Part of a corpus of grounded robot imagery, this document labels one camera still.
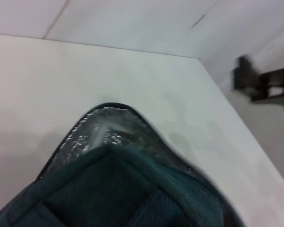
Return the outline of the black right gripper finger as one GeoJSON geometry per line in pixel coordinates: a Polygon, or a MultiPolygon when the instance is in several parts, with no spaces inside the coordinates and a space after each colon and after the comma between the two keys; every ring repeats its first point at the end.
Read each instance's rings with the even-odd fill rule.
{"type": "Polygon", "coordinates": [[[284,97],[284,68],[260,74],[248,56],[240,56],[233,70],[232,87],[251,102],[284,97]]]}

